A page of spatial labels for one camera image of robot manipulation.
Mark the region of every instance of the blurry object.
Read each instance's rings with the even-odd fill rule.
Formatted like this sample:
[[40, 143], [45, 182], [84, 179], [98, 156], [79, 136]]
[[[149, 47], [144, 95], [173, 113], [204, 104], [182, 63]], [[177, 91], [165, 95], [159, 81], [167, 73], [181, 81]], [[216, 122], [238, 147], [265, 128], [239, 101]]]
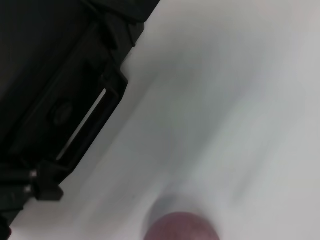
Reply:
[[0, 239], [29, 198], [62, 198], [125, 93], [121, 64], [158, 2], [0, 3]]

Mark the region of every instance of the white surface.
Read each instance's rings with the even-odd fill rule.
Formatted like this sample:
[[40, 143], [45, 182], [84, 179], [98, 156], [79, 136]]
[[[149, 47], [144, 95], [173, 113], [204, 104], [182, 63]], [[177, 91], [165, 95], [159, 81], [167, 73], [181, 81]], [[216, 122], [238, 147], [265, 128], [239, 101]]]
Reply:
[[320, 239], [318, 0], [162, 0], [125, 65], [62, 202], [12, 240], [140, 240], [181, 208], [222, 240]]

